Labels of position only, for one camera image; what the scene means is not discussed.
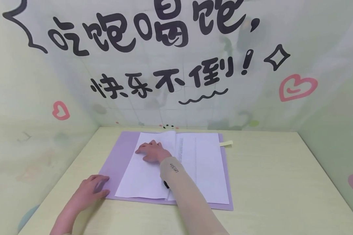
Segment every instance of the stack of paper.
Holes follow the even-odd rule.
[[[208,203],[229,204],[217,133],[141,133],[134,151],[153,139],[179,160]],[[159,164],[144,162],[144,156],[133,152],[115,196],[175,200],[160,178]]]

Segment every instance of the hand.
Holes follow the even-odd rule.
[[[165,158],[171,157],[169,151],[162,147],[161,143],[156,143],[154,140],[148,143],[140,145],[139,149],[135,153],[145,153],[143,160],[149,163],[159,162],[161,163]]]
[[[71,199],[67,203],[67,207],[77,213],[88,208],[95,201],[107,196],[110,190],[102,190],[99,193],[94,193],[95,187],[104,180],[108,180],[108,176],[102,175],[91,175],[86,180],[83,180],[80,187],[73,194]]]

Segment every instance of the sticky note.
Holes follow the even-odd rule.
[[[229,140],[229,141],[220,143],[220,146],[226,146],[226,145],[233,145],[233,141]]]

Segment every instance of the lavender folder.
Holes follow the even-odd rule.
[[[99,171],[100,175],[110,176],[103,189],[109,189],[110,194],[107,196],[109,199],[114,200],[123,200],[123,201],[139,201],[145,203],[154,203],[154,204],[167,204],[167,205],[176,205],[176,201],[166,201],[164,199],[151,199],[151,198],[141,198],[141,197],[119,197],[115,196],[115,193],[119,187],[120,181],[123,178],[123,175],[127,169],[129,161],[132,157],[132,154],[136,148],[137,140],[139,139],[140,132],[130,132],[123,131],[118,140],[116,141],[114,147],[112,148],[110,154],[108,155],[104,165]],[[219,134],[219,141],[223,142],[223,135]],[[226,178],[227,193],[229,196],[229,204],[218,204],[218,203],[209,203],[212,209],[227,210],[233,211],[233,199],[231,197],[231,189],[229,183],[229,174],[227,170],[226,162],[226,153],[225,148],[221,147],[221,155],[223,158],[224,164],[224,173]]]

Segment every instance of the beige sleeve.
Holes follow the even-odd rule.
[[[160,168],[190,235],[229,235],[176,158],[165,158]]]

